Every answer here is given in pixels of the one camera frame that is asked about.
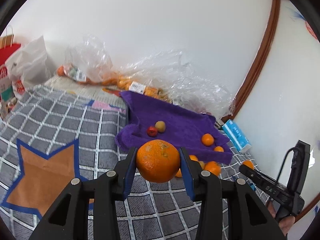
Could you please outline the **person's right hand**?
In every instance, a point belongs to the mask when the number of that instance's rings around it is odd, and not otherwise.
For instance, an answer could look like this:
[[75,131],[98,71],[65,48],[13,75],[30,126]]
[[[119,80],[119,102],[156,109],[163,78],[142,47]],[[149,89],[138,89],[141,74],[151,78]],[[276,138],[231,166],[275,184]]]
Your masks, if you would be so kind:
[[[273,218],[275,218],[276,211],[274,209],[272,202],[267,202],[266,207],[267,207],[268,211],[270,212],[271,216]],[[280,227],[281,231],[283,232],[284,236],[287,236],[287,233],[292,228],[293,224],[295,223],[295,220],[296,219],[294,216],[287,216],[279,222],[279,227]]]

